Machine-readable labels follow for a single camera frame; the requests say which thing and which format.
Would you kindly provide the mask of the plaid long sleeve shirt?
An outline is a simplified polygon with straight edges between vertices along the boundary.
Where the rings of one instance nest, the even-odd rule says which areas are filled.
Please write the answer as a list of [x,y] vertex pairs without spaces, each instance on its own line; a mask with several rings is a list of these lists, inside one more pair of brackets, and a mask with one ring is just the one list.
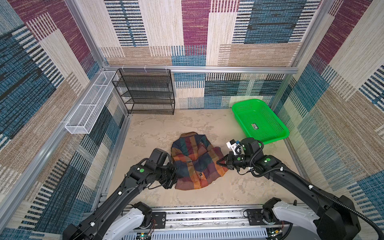
[[224,157],[221,148],[196,132],[181,134],[172,144],[171,157],[178,175],[175,189],[181,191],[205,188],[228,171],[217,164]]

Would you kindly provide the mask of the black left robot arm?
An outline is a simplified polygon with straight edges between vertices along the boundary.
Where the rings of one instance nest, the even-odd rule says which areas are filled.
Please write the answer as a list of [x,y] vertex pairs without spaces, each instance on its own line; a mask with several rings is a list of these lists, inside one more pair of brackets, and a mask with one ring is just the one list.
[[149,226],[152,209],[143,203],[133,206],[128,214],[116,221],[126,206],[140,192],[158,181],[165,189],[177,181],[176,168],[168,163],[157,166],[132,166],[115,192],[78,226],[70,224],[63,232],[64,240],[117,240],[135,228]]

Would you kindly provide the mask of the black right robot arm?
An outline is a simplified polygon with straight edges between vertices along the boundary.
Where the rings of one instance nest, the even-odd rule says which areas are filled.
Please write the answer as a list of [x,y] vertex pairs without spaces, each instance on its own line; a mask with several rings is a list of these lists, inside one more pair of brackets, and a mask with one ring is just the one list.
[[245,155],[230,152],[217,164],[229,170],[247,169],[256,178],[279,184],[307,205],[301,208],[272,198],[260,212],[267,225],[288,222],[317,234],[322,240],[352,240],[361,231],[359,218],[362,215],[349,198],[321,190],[274,156],[262,152]]

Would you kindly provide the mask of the green plastic basket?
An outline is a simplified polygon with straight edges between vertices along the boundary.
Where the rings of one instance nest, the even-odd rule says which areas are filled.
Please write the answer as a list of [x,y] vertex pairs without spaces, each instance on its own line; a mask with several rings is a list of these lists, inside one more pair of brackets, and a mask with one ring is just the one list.
[[262,100],[250,99],[232,106],[237,123],[246,137],[254,138],[265,145],[286,139],[289,129]]

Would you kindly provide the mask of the aluminium back crossbar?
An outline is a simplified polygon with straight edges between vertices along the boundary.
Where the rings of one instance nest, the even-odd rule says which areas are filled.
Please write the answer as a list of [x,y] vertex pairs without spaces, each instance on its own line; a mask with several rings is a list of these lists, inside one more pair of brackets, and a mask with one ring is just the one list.
[[170,70],[173,73],[241,73],[241,74],[288,74],[294,75],[298,68],[293,67],[207,67],[207,66],[108,66],[106,71],[116,71],[118,69],[142,69],[142,70]]

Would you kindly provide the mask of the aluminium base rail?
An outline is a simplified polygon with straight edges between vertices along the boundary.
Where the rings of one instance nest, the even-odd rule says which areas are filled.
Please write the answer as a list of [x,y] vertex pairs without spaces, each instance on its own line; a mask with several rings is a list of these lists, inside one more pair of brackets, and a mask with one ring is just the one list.
[[264,206],[151,209],[139,202],[129,211],[114,211],[110,218],[92,213],[67,240],[226,240],[288,238],[293,227],[324,240],[320,218],[314,211],[283,201]]

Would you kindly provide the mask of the aluminium frame post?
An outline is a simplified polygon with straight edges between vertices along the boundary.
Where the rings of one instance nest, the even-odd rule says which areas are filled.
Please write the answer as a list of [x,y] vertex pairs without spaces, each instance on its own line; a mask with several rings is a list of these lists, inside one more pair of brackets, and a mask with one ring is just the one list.
[[321,1],[319,4],[318,10],[315,12],[303,38],[302,38],[302,44],[300,45],[297,54],[293,60],[292,67],[296,69],[296,71],[292,74],[285,74],[285,77],[283,78],[283,81],[276,92],[276,95],[274,96],[273,100],[270,102],[270,108],[274,111],[281,100],[285,90],[288,87],[288,84],[295,75],[298,70],[299,70],[299,64],[303,62],[304,55],[308,51],[308,48],[312,41],[315,38],[315,34],[317,33],[319,27],[322,24],[323,19],[325,18],[326,14],[328,11],[331,9],[334,1],[331,0],[326,0],[326,1]]

